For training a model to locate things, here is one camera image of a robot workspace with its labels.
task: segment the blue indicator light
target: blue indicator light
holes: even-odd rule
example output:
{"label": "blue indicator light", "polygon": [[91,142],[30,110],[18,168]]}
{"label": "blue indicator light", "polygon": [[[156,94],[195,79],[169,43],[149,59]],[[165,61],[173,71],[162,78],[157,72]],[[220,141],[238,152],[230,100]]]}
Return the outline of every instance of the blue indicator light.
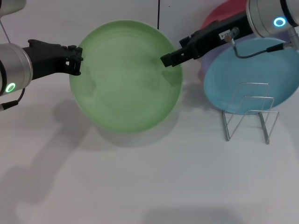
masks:
{"label": "blue indicator light", "polygon": [[276,27],[283,27],[286,25],[286,20],[285,18],[282,18],[282,17],[278,17],[274,20],[274,26]]}

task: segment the black cable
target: black cable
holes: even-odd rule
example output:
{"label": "black cable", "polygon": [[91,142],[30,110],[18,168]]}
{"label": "black cable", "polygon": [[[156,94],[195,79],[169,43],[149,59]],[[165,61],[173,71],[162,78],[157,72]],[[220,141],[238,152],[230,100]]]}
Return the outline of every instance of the black cable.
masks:
{"label": "black cable", "polygon": [[22,90],[22,93],[21,93],[20,97],[17,99],[18,103],[19,103],[20,100],[23,98],[24,93],[25,93],[25,88]]}
{"label": "black cable", "polygon": [[161,0],[158,0],[158,24],[157,24],[157,29],[160,28],[160,4],[161,4]]}
{"label": "black cable", "polygon": [[257,55],[260,55],[260,54],[263,54],[263,53],[266,53],[267,50],[262,50],[262,51],[259,51],[259,52],[256,52],[255,54],[252,54],[252,55],[248,55],[248,56],[240,56],[239,53],[238,53],[238,50],[237,50],[237,47],[234,45],[234,51],[235,51],[235,55],[240,58],[240,59],[246,59],[246,58],[251,58],[251,57],[254,57],[254,56],[257,56]]}
{"label": "black cable", "polygon": [[23,98],[24,93],[25,93],[25,88],[22,90],[22,93],[21,93],[20,97],[17,100],[0,104],[0,111],[4,111],[4,110],[7,110],[7,109],[9,109],[13,106],[17,106],[19,104],[20,100]]}
{"label": "black cable", "polygon": [[262,50],[262,51],[256,52],[255,54],[248,55],[248,56],[240,56],[239,53],[238,53],[236,45],[234,45],[233,48],[234,48],[236,57],[238,57],[240,59],[246,59],[246,58],[251,58],[251,57],[254,57],[254,56],[257,56],[257,55],[260,55],[260,54],[263,54],[263,53],[267,53],[267,52],[270,53],[270,52],[274,52],[274,51],[284,50],[285,45],[284,45],[284,43],[280,43],[280,44],[274,45],[272,47],[269,47],[266,50]]}

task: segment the green indicator light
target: green indicator light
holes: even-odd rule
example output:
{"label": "green indicator light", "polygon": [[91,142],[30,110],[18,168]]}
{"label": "green indicator light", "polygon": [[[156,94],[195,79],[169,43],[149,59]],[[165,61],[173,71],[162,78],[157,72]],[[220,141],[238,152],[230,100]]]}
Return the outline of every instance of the green indicator light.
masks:
{"label": "green indicator light", "polygon": [[5,92],[11,92],[12,90],[14,90],[14,88],[15,88],[15,84],[11,83],[6,87]]}

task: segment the metal plate holder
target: metal plate holder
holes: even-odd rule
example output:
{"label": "metal plate holder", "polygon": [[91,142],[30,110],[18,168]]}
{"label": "metal plate holder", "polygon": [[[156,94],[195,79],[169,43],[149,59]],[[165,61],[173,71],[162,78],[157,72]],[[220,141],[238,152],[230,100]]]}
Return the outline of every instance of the metal plate holder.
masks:
{"label": "metal plate holder", "polygon": [[[242,86],[244,86],[244,85],[264,85],[264,86],[267,87],[266,95],[265,95],[264,97],[244,96],[244,97],[242,98],[242,100],[240,101],[239,105],[237,106],[235,112],[231,115],[231,117],[230,117],[229,120],[227,121],[227,118],[226,118],[226,114],[228,113],[228,112],[227,112],[227,109],[231,106],[231,104],[232,104],[234,98],[236,97],[238,91],[239,91],[240,88],[241,88]],[[240,126],[240,124],[242,123],[242,121],[243,121],[243,119],[244,119],[244,117],[245,117],[246,115],[250,114],[250,112],[254,112],[254,113],[257,112],[257,114],[258,114],[258,116],[259,116],[259,119],[260,119],[260,121],[261,121],[262,130],[263,130],[263,134],[264,134],[264,137],[265,137],[266,144],[268,145],[268,144],[270,143],[270,136],[271,136],[271,134],[272,134],[272,132],[273,132],[274,126],[275,126],[276,121],[277,121],[277,119],[278,119],[279,112],[277,112],[277,111],[272,111],[272,108],[273,108],[274,100],[275,100],[275,99],[274,99],[273,97],[268,97],[268,93],[269,93],[269,84],[268,84],[268,83],[240,83],[240,84],[237,86],[237,88],[236,88],[236,90],[235,90],[235,92],[234,92],[234,94],[233,94],[233,96],[232,96],[230,102],[228,103],[228,106],[226,107],[225,110],[222,110],[222,111],[221,111],[221,112],[222,112],[222,118],[223,118],[223,123],[224,123],[224,130],[225,130],[225,134],[226,134],[226,139],[227,139],[227,141],[229,141],[229,140],[233,137],[233,135],[235,134],[236,130],[238,129],[238,127]],[[238,111],[239,111],[239,109],[241,108],[243,102],[244,102],[246,99],[249,99],[249,98],[251,98],[251,99],[256,99],[256,100],[261,100],[261,99],[263,99],[263,106],[262,106],[262,109],[261,109],[261,110],[247,110],[246,113],[242,116],[242,118],[241,118],[240,122],[238,123],[238,125],[236,126],[236,128],[233,130],[232,134],[230,135],[230,134],[229,134],[229,130],[228,130],[228,125],[229,125],[230,121],[231,121],[232,118],[238,113]],[[265,101],[266,101],[266,100],[272,100],[271,107],[270,107],[270,109],[269,109],[268,111],[267,111],[267,110],[264,110],[264,105],[265,105]],[[264,118],[263,118],[263,113],[267,113],[267,118],[266,118],[266,120],[264,120]],[[272,128],[271,128],[271,130],[270,130],[270,133],[268,134],[267,127],[266,127],[266,123],[267,123],[267,121],[268,121],[268,118],[269,118],[270,113],[275,113],[275,114],[277,114],[277,115],[276,115],[274,124],[273,124],[273,126],[272,126]]]}

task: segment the plate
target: plate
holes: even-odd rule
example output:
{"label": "plate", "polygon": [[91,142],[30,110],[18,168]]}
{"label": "plate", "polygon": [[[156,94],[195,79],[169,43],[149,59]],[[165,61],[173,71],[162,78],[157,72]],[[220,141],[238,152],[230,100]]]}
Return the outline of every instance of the plate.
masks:
{"label": "plate", "polygon": [[[239,54],[250,55],[284,41],[274,38],[254,38],[237,44]],[[228,104],[240,83],[242,84],[230,106]],[[275,98],[273,106],[286,101],[299,86],[299,54],[293,49],[264,53],[249,59],[239,59],[233,48],[222,52],[208,69],[204,90],[210,102],[222,110],[234,113],[245,96]],[[273,99],[246,98],[237,113],[247,110],[268,110]]]}
{"label": "plate", "polygon": [[114,21],[91,32],[83,48],[80,76],[71,91],[95,124],[120,133],[148,130],[176,105],[182,69],[165,68],[160,57],[175,51],[157,29],[137,21]]}

